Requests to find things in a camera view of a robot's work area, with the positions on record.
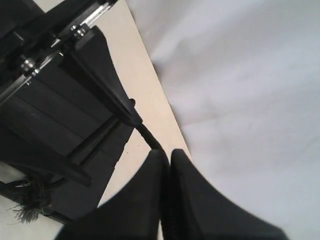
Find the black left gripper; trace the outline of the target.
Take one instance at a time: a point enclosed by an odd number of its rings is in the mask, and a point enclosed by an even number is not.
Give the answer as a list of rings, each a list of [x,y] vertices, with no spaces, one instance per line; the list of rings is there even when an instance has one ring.
[[[114,0],[63,0],[44,12],[33,0],[0,2],[0,102],[3,104],[89,27]],[[66,73],[129,126],[143,120],[122,86],[107,40],[94,26],[69,48]]]

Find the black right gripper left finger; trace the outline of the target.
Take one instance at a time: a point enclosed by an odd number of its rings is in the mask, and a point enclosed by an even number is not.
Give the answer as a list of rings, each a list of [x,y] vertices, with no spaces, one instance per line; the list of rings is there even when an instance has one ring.
[[[151,150],[133,178],[110,200],[65,225],[58,240],[156,240],[164,155]]]

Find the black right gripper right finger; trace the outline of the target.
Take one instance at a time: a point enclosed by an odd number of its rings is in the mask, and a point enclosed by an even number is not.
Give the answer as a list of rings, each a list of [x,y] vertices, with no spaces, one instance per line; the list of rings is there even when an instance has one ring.
[[[233,203],[197,170],[182,149],[171,154],[173,235],[179,240],[286,240],[286,233]]]

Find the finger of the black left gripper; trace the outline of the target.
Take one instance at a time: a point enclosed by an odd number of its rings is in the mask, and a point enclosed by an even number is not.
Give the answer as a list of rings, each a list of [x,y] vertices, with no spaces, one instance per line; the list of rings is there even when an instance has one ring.
[[[90,187],[92,178],[55,149],[58,135],[41,121],[2,119],[0,160],[7,164],[46,171]]]

